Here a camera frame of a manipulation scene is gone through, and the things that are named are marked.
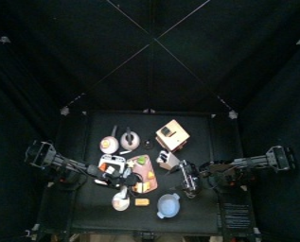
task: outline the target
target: blue bowl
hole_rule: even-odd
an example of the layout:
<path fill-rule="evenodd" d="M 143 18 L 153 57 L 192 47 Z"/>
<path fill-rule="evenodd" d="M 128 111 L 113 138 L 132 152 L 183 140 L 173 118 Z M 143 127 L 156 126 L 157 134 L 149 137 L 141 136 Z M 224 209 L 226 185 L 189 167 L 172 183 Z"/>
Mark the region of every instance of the blue bowl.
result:
<path fill-rule="evenodd" d="M 157 215 L 160 218 L 173 217 L 180 210 L 180 196 L 177 193 L 164 195 L 157 202 Z"/>

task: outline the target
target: black wall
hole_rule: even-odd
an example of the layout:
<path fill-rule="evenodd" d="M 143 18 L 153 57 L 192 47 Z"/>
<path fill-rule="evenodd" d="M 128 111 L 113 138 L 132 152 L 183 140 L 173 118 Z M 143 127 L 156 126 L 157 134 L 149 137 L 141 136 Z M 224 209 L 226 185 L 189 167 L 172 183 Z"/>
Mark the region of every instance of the black wall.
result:
<path fill-rule="evenodd" d="M 34 139 L 54 139 L 60 110 L 20 53 L 0 44 L 0 241 L 24 241 L 33 228 L 42 183 L 25 161 Z"/>
<path fill-rule="evenodd" d="M 260 155 L 278 145 L 295 152 L 298 169 L 264 173 L 254 202 L 262 230 L 278 234 L 280 241 L 300 241 L 300 50 L 252 98 L 242 123 L 247 154 Z"/>

